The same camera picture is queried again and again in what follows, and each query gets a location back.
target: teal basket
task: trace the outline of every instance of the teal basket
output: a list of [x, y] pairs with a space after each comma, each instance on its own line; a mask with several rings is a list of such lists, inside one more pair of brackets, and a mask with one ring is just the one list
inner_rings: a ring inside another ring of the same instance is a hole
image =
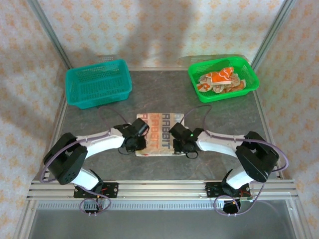
[[[213, 91], [200, 92], [197, 89], [197, 84], [199, 78], [212, 71], [220, 71], [225, 67], [233, 66], [235, 73], [238, 74], [241, 80], [246, 80], [246, 87], [241, 91], [229, 92], [225, 94], [217, 94]], [[194, 85], [195, 91], [198, 98], [203, 103], [208, 103], [212, 101], [219, 101], [227, 98], [232, 98], [236, 96], [246, 95], [250, 91], [254, 91], [259, 87], [259, 79], [251, 68], [250, 64], [246, 59], [240, 56], [231, 56], [220, 59], [215, 59], [211, 61], [199, 62], [191, 65], [188, 69], [188, 74], [190, 76], [191, 82]]]
[[66, 72], [66, 100], [80, 109], [123, 101], [132, 91], [132, 80], [124, 60], [108, 61]]

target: patterned wallpaper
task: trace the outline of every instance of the patterned wallpaper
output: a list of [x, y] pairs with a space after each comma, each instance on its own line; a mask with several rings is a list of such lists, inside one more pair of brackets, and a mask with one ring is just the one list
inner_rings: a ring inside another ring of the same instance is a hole
[[73, 67], [117, 55], [131, 67], [182, 57], [252, 61], [284, 0], [40, 0]]
[[25, 0], [0, 4], [0, 238], [12, 238], [39, 170], [65, 68]]
[[288, 153], [314, 238], [319, 238], [319, 4], [299, 0], [258, 69], [277, 145]]

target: gray table surface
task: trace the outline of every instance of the gray table surface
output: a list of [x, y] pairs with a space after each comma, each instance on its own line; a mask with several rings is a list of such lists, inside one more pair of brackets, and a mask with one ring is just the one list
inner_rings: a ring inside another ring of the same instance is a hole
[[[186, 113], [202, 105], [186, 71], [131, 71], [133, 90], [127, 100], [108, 104], [133, 122], [138, 113]], [[265, 133], [252, 92], [245, 96], [209, 103], [210, 131], [223, 134]], [[107, 130], [97, 107], [81, 110], [68, 106], [62, 132], [90, 135]], [[190, 129], [202, 127], [207, 108], [199, 108], [185, 120]], [[102, 116], [111, 126], [121, 123], [114, 112]], [[200, 152], [196, 159], [186, 156], [136, 157], [121, 155], [116, 149], [86, 159], [84, 167], [94, 170], [103, 180], [221, 180], [227, 171], [239, 165], [238, 159], [216, 152]]]

